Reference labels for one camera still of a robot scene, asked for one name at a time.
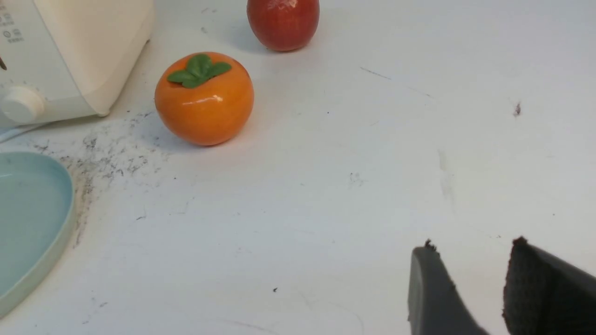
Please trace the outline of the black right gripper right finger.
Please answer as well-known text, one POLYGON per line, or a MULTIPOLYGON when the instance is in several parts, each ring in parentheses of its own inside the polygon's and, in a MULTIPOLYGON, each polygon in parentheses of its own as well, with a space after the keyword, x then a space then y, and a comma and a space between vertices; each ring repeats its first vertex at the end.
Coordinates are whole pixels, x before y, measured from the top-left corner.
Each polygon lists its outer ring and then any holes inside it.
POLYGON ((596 278, 524 237, 512 242, 503 301, 511 335, 596 332, 596 278))

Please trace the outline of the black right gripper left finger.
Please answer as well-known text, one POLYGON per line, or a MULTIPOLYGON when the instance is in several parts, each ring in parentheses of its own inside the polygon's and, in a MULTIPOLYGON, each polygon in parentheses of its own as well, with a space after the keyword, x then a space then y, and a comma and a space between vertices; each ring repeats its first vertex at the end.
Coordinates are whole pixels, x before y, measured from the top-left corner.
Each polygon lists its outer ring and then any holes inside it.
POLYGON ((487 335, 462 301, 431 240, 411 254, 408 322, 412 335, 487 335))

